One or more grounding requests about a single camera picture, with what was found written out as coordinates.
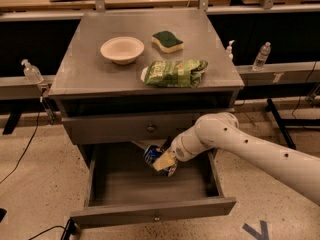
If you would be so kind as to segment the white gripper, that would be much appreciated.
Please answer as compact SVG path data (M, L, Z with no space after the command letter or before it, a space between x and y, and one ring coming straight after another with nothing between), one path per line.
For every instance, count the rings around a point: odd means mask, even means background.
M156 171L174 166L176 158L181 162L187 162L203 151L203 145L194 130L187 130L172 140L169 136L161 146L165 152L152 164Z

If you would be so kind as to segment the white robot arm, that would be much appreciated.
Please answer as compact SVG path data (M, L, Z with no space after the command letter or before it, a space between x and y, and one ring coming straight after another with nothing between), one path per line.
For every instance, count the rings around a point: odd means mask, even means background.
M241 131L238 119L228 112L199 117L152 166L160 171L213 148L241 157L320 205L320 159Z

